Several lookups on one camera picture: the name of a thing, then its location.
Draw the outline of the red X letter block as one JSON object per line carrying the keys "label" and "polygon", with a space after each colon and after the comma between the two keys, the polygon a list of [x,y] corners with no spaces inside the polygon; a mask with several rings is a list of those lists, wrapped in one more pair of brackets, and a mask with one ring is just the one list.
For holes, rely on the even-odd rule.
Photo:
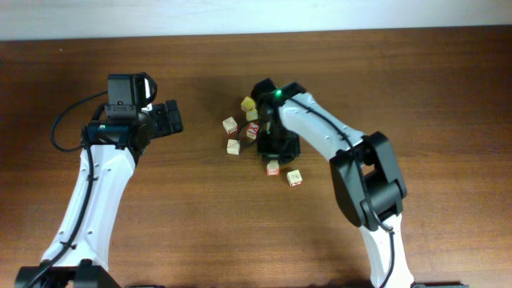
{"label": "red X letter block", "polygon": [[250,122],[246,128],[246,136],[249,139],[255,140],[260,131],[260,125],[255,122]]}

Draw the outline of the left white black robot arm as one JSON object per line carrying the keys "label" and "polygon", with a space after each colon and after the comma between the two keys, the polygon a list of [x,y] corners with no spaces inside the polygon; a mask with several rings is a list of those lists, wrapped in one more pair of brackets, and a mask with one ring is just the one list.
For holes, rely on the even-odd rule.
{"label": "left white black robot arm", "polygon": [[38,266],[23,266],[16,287],[116,287],[110,238],[126,185],[150,142],[183,132],[174,100],[155,103],[147,73],[111,74],[107,102],[81,132],[80,171],[58,232]]}

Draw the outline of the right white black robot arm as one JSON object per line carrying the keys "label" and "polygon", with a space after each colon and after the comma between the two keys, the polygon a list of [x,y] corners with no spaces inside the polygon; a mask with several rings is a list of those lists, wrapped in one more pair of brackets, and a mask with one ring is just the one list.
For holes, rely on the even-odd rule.
{"label": "right white black robot arm", "polygon": [[407,188],[390,140],[349,127],[296,82],[279,87],[266,78],[250,96],[262,124],[257,152],[265,162],[292,162],[301,140],[328,161],[338,207],[362,235],[372,286],[418,287],[401,236]]}

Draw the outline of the wooden block red P letter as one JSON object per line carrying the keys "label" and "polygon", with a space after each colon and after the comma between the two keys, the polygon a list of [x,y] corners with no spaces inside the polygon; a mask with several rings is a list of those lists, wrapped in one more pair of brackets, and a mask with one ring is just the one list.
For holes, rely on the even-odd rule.
{"label": "wooden block red P letter", "polygon": [[292,170],[286,174],[287,181],[290,186],[298,186],[302,184],[303,179],[299,170]]}

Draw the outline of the wooden block red circle letter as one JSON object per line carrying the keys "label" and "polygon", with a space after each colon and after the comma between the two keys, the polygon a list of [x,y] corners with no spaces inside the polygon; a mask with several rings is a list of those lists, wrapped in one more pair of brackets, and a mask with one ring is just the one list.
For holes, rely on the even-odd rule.
{"label": "wooden block red circle letter", "polygon": [[280,165],[278,160],[271,160],[267,163],[266,174],[268,176],[275,176],[280,174]]}

